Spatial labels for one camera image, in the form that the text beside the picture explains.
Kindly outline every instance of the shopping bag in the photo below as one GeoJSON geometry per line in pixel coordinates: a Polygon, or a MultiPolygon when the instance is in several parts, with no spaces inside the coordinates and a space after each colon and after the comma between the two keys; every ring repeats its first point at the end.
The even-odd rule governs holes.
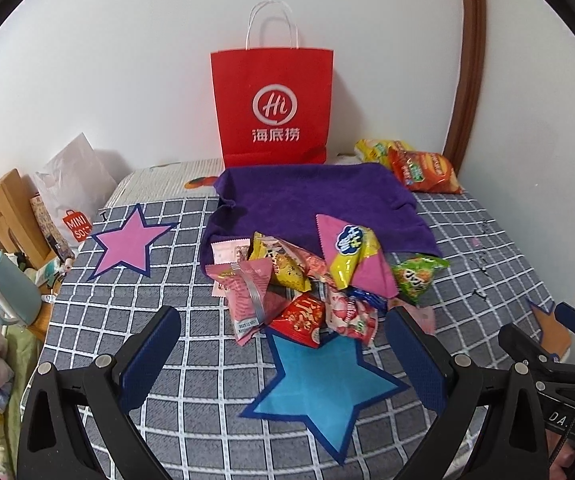
{"type": "Polygon", "coordinates": [[[291,12],[284,2],[257,4],[248,20],[245,49],[212,53],[216,116],[226,168],[325,162],[333,52],[299,47],[298,28],[287,10],[291,12]],[[271,4],[283,7],[290,47],[250,48],[254,18],[271,4]]]}
{"type": "Polygon", "coordinates": [[[84,134],[78,135],[32,175],[50,218],[69,248],[77,248],[92,231],[97,211],[117,183],[84,134]]]}

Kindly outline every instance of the blue gripper pad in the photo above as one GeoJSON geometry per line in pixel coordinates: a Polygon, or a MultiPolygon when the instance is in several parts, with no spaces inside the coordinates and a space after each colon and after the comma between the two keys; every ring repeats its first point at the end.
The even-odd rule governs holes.
{"type": "Polygon", "coordinates": [[[575,333],[575,308],[567,303],[559,303],[554,309],[554,317],[565,328],[575,333]]]}
{"type": "MultiPolygon", "coordinates": [[[[152,389],[154,381],[163,369],[168,356],[181,335],[181,317],[176,309],[168,307],[164,316],[154,328],[149,324],[141,334],[150,332],[136,350],[132,360],[125,366],[120,375],[119,407],[123,413],[141,407],[148,393],[152,389]]],[[[141,334],[135,334],[125,342],[124,346],[132,338],[141,334]]]]}
{"type": "Polygon", "coordinates": [[[447,405],[447,380],[398,308],[387,313],[385,336],[423,406],[440,415],[447,405]]]}

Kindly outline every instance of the wall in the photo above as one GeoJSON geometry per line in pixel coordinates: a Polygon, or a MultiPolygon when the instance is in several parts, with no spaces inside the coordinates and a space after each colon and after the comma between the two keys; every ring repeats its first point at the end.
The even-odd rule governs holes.
{"type": "Polygon", "coordinates": [[[554,299],[575,306],[575,38],[543,0],[488,0],[488,16],[483,88],[459,178],[554,299]]]}
{"type": "MultiPolygon", "coordinates": [[[[210,52],[244,45],[260,0],[25,0],[0,28],[0,176],[84,131],[116,178],[218,156],[210,52]]],[[[402,136],[441,150],[461,0],[286,0],[302,44],[335,51],[329,146],[402,136]]],[[[255,44],[285,44],[266,20],[255,44]]]]}

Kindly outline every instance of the white plastic bag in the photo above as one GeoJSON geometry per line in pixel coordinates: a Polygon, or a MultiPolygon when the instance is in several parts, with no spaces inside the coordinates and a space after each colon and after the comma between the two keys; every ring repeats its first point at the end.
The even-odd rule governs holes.
{"type": "Polygon", "coordinates": [[[117,187],[84,134],[57,153],[32,179],[54,225],[73,251],[90,234],[97,211],[117,187]]]}

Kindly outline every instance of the purple cloth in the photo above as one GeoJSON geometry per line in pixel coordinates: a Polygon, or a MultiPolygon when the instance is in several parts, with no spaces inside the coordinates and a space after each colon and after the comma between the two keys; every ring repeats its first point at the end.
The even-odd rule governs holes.
{"type": "Polygon", "coordinates": [[[255,231],[323,256],[318,213],[371,228],[384,251],[441,255],[414,196],[381,164],[243,166],[225,170],[214,187],[221,200],[201,240],[203,270],[213,263],[210,244],[255,231]]]}

